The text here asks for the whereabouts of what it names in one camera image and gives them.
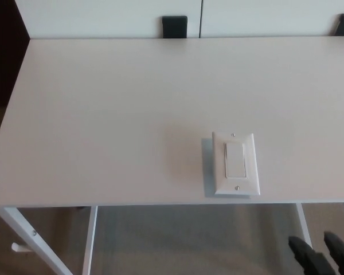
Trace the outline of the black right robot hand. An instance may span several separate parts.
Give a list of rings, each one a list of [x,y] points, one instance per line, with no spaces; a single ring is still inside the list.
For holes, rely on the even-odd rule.
[[[339,274],[344,274],[344,241],[333,232],[325,231],[324,242],[331,258],[338,266]],[[303,274],[336,274],[323,253],[316,252],[301,238],[289,236],[288,245],[296,261],[302,267]]]

